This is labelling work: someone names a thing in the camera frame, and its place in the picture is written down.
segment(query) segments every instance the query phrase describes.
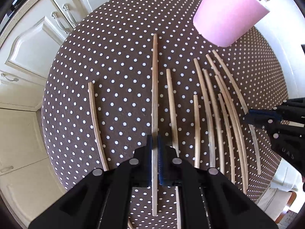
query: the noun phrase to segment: white wall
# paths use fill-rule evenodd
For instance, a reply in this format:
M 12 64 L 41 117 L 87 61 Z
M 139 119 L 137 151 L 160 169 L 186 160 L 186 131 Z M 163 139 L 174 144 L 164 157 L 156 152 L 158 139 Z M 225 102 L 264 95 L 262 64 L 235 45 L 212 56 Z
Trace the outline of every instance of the white wall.
M 305 18 L 293 0 L 270 0 L 270 13 L 255 26 L 276 54 L 289 98 L 305 97 Z

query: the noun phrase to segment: brown tablecloth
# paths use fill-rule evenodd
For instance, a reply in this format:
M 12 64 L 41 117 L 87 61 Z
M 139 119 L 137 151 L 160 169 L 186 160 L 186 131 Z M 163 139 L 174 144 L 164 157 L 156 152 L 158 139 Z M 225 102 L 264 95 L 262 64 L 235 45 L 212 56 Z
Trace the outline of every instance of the brown tablecloth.
M 180 157 L 194 163 L 193 94 L 201 97 L 193 58 L 213 71 L 205 54 L 217 49 L 228 63 L 248 108 L 271 108 L 288 97 L 283 73 L 272 49 L 252 28 L 232 46 L 218 48 L 193 27 L 201 0 L 111 0 L 89 14 L 59 49 L 47 80 L 43 102 L 45 143 L 51 163 L 66 189 L 72 188 L 101 162 L 92 126 L 88 82 L 94 83 L 95 102 L 104 151 L 110 169 L 133 156 L 151 133 L 152 37 L 159 36 L 159 132 L 171 145 L 166 69 L 172 72 Z M 239 116 L 241 105 L 225 76 Z M 212 77 L 215 93 L 220 91 Z M 201 168 L 209 167 L 205 109 L 201 117 Z M 265 131 L 256 129 L 262 174 L 248 125 L 242 123 L 248 157 L 248 196 L 256 200 L 271 181 L 280 158 L 270 150 Z M 226 133 L 225 171 L 230 178 Z M 236 186 L 242 188 L 240 162 L 235 148 Z M 216 165 L 219 167 L 218 149 Z M 130 217 L 138 228 L 175 228 L 174 188 L 159 187 L 158 217 L 151 215 L 151 190 L 134 189 Z

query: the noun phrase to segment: floor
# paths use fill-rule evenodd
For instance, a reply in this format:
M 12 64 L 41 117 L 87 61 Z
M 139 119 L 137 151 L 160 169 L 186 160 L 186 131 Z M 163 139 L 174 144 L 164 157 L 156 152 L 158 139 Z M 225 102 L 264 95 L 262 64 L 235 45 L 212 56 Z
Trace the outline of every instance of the floor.
M 44 137 L 43 137 L 43 130 L 42 130 L 42 117 L 41 117 L 41 109 L 36 111 L 36 116 L 37 116 L 37 121 L 38 121 L 38 125 L 39 125 L 39 131 L 42 137 L 42 141 L 44 142 Z
M 296 199 L 289 210 L 298 213 L 305 203 L 305 192 L 303 191 L 303 182 L 301 174 L 293 168 L 288 162 L 282 159 L 273 180 L 271 188 L 278 188 L 283 191 L 293 190 L 296 192 Z

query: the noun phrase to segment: polka dot tablecloth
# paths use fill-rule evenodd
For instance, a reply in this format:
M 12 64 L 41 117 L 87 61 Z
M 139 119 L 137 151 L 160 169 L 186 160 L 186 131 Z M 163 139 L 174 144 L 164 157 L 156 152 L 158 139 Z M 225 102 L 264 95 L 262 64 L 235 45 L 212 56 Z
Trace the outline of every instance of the polka dot tablecloth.
M 200 168 L 209 167 L 206 115 L 193 58 L 208 69 L 205 54 L 213 49 L 228 64 L 248 108 L 271 108 L 288 97 L 283 73 L 272 49 L 252 28 L 232 46 L 218 48 L 193 27 L 201 0 L 111 0 L 89 14 L 59 49 L 47 80 L 42 108 L 47 151 L 61 183 L 71 189 L 94 168 L 102 168 L 90 114 L 88 82 L 95 102 L 110 169 L 133 156 L 151 133 L 152 37 L 158 34 L 159 133 L 171 145 L 165 71 L 171 69 L 177 113 L 180 157 L 194 163 L 193 95 L 198 94 L 201 118 Z M 280 158 L 270 150 L 265 131 L 256 129 L 262 174 L 257 175 L 252 137 L 242 121 L 237 95 L 220 68 L 240 116 L 248 157 L 248 197 L 255 201 L 270 183 Z M 230 178 L 226 132 L 225 174 Z M 236 186 L 242 188 L 240 162 L 234 149 Z M 219 167 L 218 149 L 216 165 Z M 132 192 L 130 220 L 134 228 L 176 228 L 174 188 L 159 187 L 158 216 L 151 215 L 151 189 Z

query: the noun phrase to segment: cabinet handle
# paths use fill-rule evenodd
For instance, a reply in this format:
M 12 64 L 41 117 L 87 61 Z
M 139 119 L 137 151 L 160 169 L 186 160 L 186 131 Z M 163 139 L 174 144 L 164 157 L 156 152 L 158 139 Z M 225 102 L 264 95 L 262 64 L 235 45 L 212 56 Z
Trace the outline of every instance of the cabinet handle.
M 63 30 L 66 34 L 70 34 L 70 33 L 71 33 L 71 31 L 70 31 L 69 29 L 65 28 L 65 27 L 63 26 L 63 24 L 59 21 L 56 12 L 53 12 L 53 13 L 52 13 L 52 17 L 54 18 L 54 20 L 56 20 L 56 23 L 57 23 L 57 25 L 59 26 L 59 28 L 60 28 L 61 30 Z
M 4 77 L 4 78 L 5 78 L 7 81 L 9 81 L 9 82 L 18 82 L 18 81 L 19 81 L 18 78 L 14 78 L 13 80 L 8 79 L 8 78 L 6 77 L 6 74 L 4 74 L 4 73 L 1 73 L 1 77 Z
M 77 22 L 76 22 L 76 20 L 74 19 L 73 15 L 71 14 L 70 10 L 69 10 L 68 4 L 64 4 L 64 5 L 63 5 L 63 9 L 67 12 L 69 21 L 70 21 L 72 24 L 74 24 L 75 26 L 77 26 Z
M 11 170 L 11 169 L 13 169 L 13 168 L 14 168 L 14 166 L 4 167 L 3 169 L 0 170 L 0 172 L 1 172 L 1 173 L 4 173 L 4 172 L 7 172 L 7 171 L 9 171 L 9 170 Z

